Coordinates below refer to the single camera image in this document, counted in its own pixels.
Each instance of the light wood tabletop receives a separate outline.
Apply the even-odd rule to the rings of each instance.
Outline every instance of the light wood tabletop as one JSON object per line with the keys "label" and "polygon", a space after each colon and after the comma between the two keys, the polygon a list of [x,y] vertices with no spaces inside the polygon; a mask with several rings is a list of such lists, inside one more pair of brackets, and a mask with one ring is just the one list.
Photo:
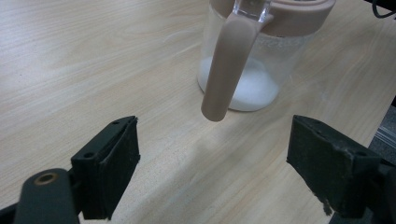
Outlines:
{"label": "light wood tabletop", "polygon": [[[396,23],[338,0],[268,107],[202,115],[208,1],[1,1],[0,207],[138,116],[141,161],[111,223],[328,223],[286,163],[292,116],[368,146],[396,94]],[[82,223],[105,223],[87,221]]]}

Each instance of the wooden table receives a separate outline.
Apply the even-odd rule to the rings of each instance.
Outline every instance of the wooden table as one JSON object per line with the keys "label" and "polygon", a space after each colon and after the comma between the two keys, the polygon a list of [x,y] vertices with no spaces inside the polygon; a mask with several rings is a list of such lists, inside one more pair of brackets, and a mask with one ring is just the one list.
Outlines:
{"label": "wooden table", "polygon": [[[110,121],[136,115],[142,155],[112,223],[327,223],[286,163],[292,115],[368,146],[396,94],[396,24],[338,0],[268,107],[200,111],[207,1],[2,1],[0,207]],[[105,223],[104,221],[82,221]]]}

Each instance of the white substance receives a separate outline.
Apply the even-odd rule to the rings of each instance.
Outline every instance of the white substance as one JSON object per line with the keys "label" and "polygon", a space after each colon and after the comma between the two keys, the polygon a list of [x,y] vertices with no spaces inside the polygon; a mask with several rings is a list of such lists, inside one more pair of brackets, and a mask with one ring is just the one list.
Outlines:
{"label": "white substance", "polygon": [[[212,57],[201,60],[201,72],[198,83],[203,91],[206,89]],[[245,69],[236,86],[230,108],[240,111],[254,111],[271,104],[279,92],[279,87],[266,73],[262,63],[247,59]]]}

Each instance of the plastic handle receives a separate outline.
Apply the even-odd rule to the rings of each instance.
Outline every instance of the plastic handle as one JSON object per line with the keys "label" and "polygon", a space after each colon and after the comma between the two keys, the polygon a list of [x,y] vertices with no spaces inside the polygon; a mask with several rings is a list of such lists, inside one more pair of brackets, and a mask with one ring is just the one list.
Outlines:
{"label": "plastic handle", "polygon": [[207,119],[224,119],[253,43],[272,18],[267,15],[259,22],[233,13],[228,16],[219,34],[202,102]]}

